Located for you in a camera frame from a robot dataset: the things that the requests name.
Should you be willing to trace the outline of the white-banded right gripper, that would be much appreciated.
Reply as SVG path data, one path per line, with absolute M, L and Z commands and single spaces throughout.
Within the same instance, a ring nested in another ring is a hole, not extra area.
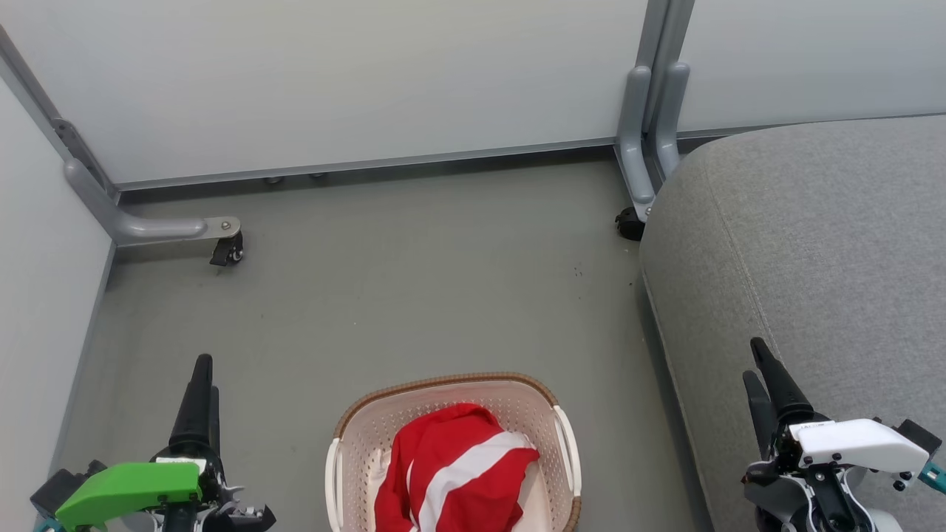
M 742 374 L 760 461 L 744 474 L 744 497 L 760 531 L 902 531 L 855 491 L 868 472 L 890 474 L 894 489 L 932 486 L 932 434 L 911 420 L 812 421 L 815 410 L 763 338 L 752 338 L 756 367 Z M 777 429 L 777 422 L 791 425 Z

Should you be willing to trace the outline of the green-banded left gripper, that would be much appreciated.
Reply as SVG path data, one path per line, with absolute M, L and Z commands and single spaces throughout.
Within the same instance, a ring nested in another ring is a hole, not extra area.
M 145 513 L 155 531 L 270 531 L 269 506 L 240 506 L 220 460 L 220 392 L 213 358 L 200 354 L 169 437 L 148 462 L 119 463 L 91 474 L 54 511 L 64 531 L 106 530 L 107 522 Z

